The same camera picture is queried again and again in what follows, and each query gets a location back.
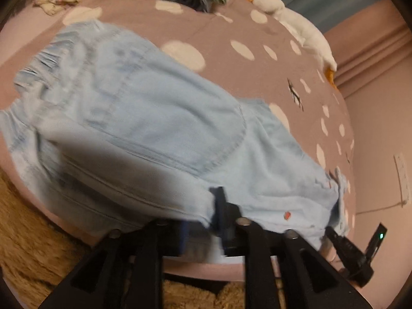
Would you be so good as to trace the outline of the light blue denim pants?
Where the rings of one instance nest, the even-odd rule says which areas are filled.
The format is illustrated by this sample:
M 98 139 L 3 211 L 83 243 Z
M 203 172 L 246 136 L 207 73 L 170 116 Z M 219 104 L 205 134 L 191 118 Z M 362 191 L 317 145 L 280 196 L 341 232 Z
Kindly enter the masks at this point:
M 320 248 L 348 232 L 346 180 L 327 174 L 261 100 L 235 98 L 132 31 L 62 29 L 15 76 L 1 132 L 25 186 L 92 236 L 187 221 L 184 259 L 226 264 L 214 196 Z

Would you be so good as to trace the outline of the pink curtain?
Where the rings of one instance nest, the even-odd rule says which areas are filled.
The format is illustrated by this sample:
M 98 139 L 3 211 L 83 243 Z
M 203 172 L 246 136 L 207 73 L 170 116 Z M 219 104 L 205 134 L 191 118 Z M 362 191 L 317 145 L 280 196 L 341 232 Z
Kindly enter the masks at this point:
M 337 71 L 334 82 L 348 98 L 411 56 L 411 30 L 391 0 L 381 0 L 325 34 Z

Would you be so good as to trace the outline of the white goose plush toy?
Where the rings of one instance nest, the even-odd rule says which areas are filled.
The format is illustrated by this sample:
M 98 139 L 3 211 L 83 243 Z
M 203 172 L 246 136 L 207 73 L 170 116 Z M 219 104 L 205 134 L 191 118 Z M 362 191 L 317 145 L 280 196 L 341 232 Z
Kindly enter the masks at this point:
M 286 7 L 282 0 L 247 0 L 262 12 L 280 22 L 311 54 L 321 68 L 321 75 L 335 88 L 334 74 L 337 71 L 330 44 L 322 32 L 307 18 Z

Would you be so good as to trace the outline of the pink polka dot bedspread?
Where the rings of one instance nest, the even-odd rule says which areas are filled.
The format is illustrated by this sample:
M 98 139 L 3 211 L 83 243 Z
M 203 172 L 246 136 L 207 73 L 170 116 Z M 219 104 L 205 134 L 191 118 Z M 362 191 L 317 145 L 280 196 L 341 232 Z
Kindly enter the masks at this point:
M 355 224 L 354 135 L 343 96 L 312 52 L 247 0 L 199 13 L 161 0 L 84 0 L 47 16 L 27 7 L 1 36 L 1 107 L 19 69 L 62 27 L 100 20 L 130 29 L 234 96 L 259 98 L 325 171 L 344 178 L 346 233 Z

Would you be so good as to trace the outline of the white wall power strip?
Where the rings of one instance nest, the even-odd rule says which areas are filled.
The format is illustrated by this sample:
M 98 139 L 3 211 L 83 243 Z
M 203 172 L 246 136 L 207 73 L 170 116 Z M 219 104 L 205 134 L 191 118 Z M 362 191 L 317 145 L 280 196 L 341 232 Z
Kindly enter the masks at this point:
M 408 176 L 408 167 L 403 153 L 394 155 L 394 162 L 399 180 L 399 189 L 401 193 L 401 207 L 411 204 L 411 183 Z

